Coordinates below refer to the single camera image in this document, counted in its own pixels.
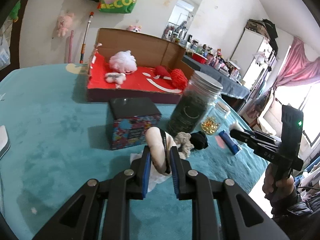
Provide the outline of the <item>person right hand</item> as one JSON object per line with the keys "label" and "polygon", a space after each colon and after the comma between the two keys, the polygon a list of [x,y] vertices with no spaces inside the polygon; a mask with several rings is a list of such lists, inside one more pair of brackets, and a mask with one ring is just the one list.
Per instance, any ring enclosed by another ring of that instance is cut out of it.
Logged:
{"label": "person right hand", "polygon": [[265,179],[262,188],[263,192],[265,194],[271,194],[276,187],[277,191],[280,192],[280,198],[289,196],[295,189],[293,176],[290,176],[289,178],[284,177],[281,180],[274,181],[272,172],[273,165],[269,164],[265,171]]}

